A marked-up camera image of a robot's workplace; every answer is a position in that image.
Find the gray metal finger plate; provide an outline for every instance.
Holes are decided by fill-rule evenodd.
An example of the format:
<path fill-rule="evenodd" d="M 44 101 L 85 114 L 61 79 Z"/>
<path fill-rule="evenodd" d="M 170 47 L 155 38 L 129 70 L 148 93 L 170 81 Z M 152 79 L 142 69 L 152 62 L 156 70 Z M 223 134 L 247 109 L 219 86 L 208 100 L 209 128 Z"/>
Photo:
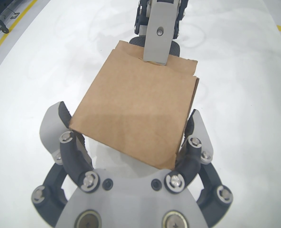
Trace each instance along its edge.
<path fill-rule="evenodd" d="M 173 210 L 185 217 L 190 224 L 189 228 L 208 228 L 188 189 L 177 195 L 166 190 L 164 177 L 169 170 L 160 170 L 146 178 L 136 179 L 115 178 L 103 169 L 95 172 L 101 181 L 98 190 L 87 194 L 77 188 L 65 206 L 56 228 L 75 227 L 76 220 L 86 210 L 100 215 L 102 228 L 159 228 L 162 227 L 165 214 Z M 107 178 L 113 180 L 113 188 L 109 191 L 102 188 L 102 182 Z M 154 191 L 151 187 L 151 181 L 155 178 L 162 182 L 160 191 Z"/>
<path fill-rule="evenodd" d="M 152 0 L 146 32 L 144 61 L 166 65 L 174 34 L 179 0 L 173 3 Z"/>
<path fill-rule="evenodd" d="M 198 110 L 194 110 L 192 118 L 194 120 L 194 131 L 191 137 L 198 138 L 201 141 L 202 151 L 207 152 L 211 156 L 211 162 L 213 158 L 213 147 L 200 112 Z"/>

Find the black hole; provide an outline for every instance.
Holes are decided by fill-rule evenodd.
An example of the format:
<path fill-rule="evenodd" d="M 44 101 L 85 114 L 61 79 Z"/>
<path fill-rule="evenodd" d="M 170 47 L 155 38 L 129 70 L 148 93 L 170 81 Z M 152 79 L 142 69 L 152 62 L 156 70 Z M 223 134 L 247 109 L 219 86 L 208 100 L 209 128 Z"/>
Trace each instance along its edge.
<path fill-rule="evenodd" d="M 105 181 L 102 183 L 102 187 L 104 190 L 109 191 L 113 187 L 113 181 L 111 178 L 107 178 Z"/>
<path fill-rule="evenodd" d="M 153 179 L 151 182 L 151 187 L 155 191 L 159 191 L 161 189 L 161 181 L 158 179 Z"/>

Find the black wheel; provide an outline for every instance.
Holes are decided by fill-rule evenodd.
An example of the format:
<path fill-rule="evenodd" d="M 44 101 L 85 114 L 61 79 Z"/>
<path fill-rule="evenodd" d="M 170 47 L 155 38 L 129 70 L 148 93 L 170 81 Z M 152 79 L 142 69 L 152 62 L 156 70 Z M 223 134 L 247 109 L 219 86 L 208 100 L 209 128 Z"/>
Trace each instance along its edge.
<path fill-rule="evenodd" d="M 1 30 L 2 30 L 2 32 L 3 32 L 4 34 L 8 34 L 8 33 L 9 33 L 8 28 L 2 28 Z"/>

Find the white floor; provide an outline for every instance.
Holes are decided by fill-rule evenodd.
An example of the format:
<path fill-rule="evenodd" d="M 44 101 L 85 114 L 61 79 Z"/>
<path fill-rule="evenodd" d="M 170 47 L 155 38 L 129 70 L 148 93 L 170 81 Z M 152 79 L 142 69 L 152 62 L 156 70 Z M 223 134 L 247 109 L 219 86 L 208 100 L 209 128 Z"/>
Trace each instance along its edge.
<path fill-rule="evenodd" d="M 134 37 L 137 2 L 51 0 L 0 65 L 0 227 L 48 227 L 30 201 L 53 165 L 39 139 L 42 118 L 62 100 L 75 111 L 117 42 Z M 216 227 L 281 227 L 276 24 L 263 0 L 190 0 L 180 26 L 181 56 L 198 60 L 193 107 L 214 146 L 213 164 L 234 193 Z M 90 139 L 87 147 L 97 167 L 132 175 L 140 165 Z M 67 180 L 64 188 L 70 197 L 75 186 Z M 198 180 L 189 187 L 195 198 L 200 189 Z"/>

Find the cardboard box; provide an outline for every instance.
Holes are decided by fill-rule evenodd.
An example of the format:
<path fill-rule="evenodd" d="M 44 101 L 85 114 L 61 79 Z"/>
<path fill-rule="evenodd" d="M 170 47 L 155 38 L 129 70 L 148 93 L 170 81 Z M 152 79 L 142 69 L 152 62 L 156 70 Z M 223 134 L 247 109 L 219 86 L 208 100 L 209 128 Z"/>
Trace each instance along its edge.
<path fill-rule="evenodd" d="M 197 61 L 142 60 L 120 41 L 74 113 L 70 128 L 158 169 L 173 169 L 197 88 Z"/>

